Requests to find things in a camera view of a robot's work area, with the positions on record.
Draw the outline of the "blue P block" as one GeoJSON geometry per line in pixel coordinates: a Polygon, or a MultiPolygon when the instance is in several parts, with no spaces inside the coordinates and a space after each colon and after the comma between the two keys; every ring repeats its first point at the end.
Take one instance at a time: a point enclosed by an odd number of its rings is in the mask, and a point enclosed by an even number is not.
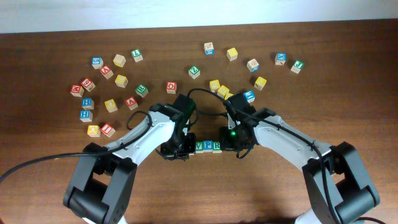
{"type": "Polygon", "coordinates": [[[213,152],[214,145],[213,141],[207,140],[203,141],[203,152],[213,152]]]}

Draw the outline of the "green V block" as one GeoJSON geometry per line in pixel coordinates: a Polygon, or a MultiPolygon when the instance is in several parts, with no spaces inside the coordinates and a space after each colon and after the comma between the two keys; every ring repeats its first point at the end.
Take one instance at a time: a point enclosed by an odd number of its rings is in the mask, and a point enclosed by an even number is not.
{"type": "Polygon", "coordinates": [[[199,154],[199,153],[203,153],[203,142],[202,141],[198,141],[195,143],[195,153],[199,154]]]}

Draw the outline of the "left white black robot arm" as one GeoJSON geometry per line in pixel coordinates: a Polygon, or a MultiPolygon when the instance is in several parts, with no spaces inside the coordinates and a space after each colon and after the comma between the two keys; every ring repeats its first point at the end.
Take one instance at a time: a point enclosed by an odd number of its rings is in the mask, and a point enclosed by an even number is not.
{"type": "Polygon", "coordinates": [[[173,104],[158,103],[120,139],[105,146],[87,145],[78,160],[63,204],[87,223],[125,223],[138,165],[158,147],[164,159],[186,160],[195,152],[189,133],[194,101],[178,95],[173,104]]]}

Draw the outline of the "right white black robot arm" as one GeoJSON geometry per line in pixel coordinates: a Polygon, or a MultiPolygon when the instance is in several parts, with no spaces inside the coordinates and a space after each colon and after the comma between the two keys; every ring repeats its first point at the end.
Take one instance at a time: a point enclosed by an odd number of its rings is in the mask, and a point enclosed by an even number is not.
{"type": "Polygon", "coordinates": [[[242,93],[223,104],[228,113],[228,125],[220,128],[223,150],[248,153],[260,145],[302,171],[311,207],[296,223],[353,223],[379,205],[379,193],[351,144],[315,140],[274,111],[256,110],[242,93]]]}

